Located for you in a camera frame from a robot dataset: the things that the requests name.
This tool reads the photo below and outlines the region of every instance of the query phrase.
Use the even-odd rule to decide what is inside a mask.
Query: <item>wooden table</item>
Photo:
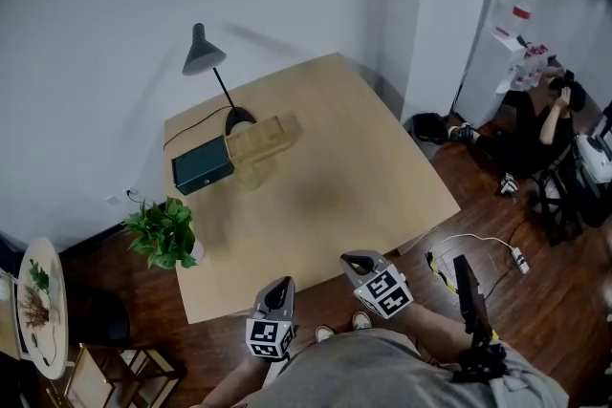
[[[341,274],[340,255],[388,252],[459,210],[402,125],[339,54],[265,76],[231,92],[258,119],[279,116],[295,138],[257,164],[253,191],[230,176],[183,196],[171,159],[223,132],[227,111],[185,131],[164,151],[165,191],[193,211],[205,249],[177,275],[189,323],[252,306],[273,279],[298,290]],[[227,104],[207,100],[165,122],[165,140]]]
[[[66,287],[64,286],[64,274],[61,270],[59,256],[52,243],[46,238],[36,238],[30,242],[26,254],[19,269],[19,284],[17,286],[18,304],[25,302],[26,286],[33,286],[30,276],[31,260],[37,262],[45,272],[49,274],[50,293],[52,307],[57,311],[56,322],[49,322],[42,328],[34,330],[26,326],[26,317],[21,306],[17,307],[19,317],[19,328],[23,335],[23,341],[28,349],[28,354],[38,371],[48,379],[59,379],[66,369],[68,359],[68,312],[66,309]],[[32,333],[35,333],[38,348],[34,346]],[[43,355],[49,361],[49,365],[43,359]]]

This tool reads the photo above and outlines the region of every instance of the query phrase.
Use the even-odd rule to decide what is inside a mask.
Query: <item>white cable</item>
[[[506,247],[508,247],[510,249],[510,251],[514,250],[514,248],[512,248],[510,245],[508,245],[506,242],[504,242],[503,240],[500,240],[499,238],[495,238],[494,236],[488,236],[487,238],[481,238],[479,236],[476,236],[472,233],[462,233],[460,235],[451,235],[448,236],[447,238],[445,238],[442,242],[439,242],[438,245],[444,243],[446,240],[450,240],[451,238],[459,238],[461,236],[470,236],[472,238],[476,238],[482,242],[486,241],[486,240],[495,240],[496,242],[499,242],[500,244],[505,245]]]

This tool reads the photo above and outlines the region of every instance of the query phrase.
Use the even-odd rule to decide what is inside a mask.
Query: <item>dark green box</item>
[[[232,173],[233,165],[223,136],[172,159],[174,185],[185,196]]]

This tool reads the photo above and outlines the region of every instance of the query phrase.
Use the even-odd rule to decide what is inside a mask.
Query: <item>person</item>
[[[555,75],[564,75],[555,69]],[[471,125],[452,126],[449,141],[473,143],[500,166],[502,194],[518,189],[515,178],[525,178],[553,163],[574,139],[572,111],[581,111],[586,100],[582,86],[568,77],[555,77],[548,85],[548,103],[536,116],[526,92],[509,91],[503,103],[516,109],[516,133],[505,141],[480,135]]]
[[[393,317],[439,362],[470,348],[464,325],[410,303]],[[270,363],[251,356],[204,399],[203,408],[448,406],[457,408],[567,406],[559,385],[505,345],[508,374],[488,382],[452,382],[458,366],[425,363],[401,333],[374,329],[362,311],[354,331],[317,328],[317,343],[294,357],[261,389]]]

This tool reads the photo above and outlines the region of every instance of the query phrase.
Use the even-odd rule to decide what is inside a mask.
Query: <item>lamp shade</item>
[[[219,65],[226,59],[226,54],[204,36],[204,24],[193,25],[191,48],[185,60],[183,75],[197,75]]]

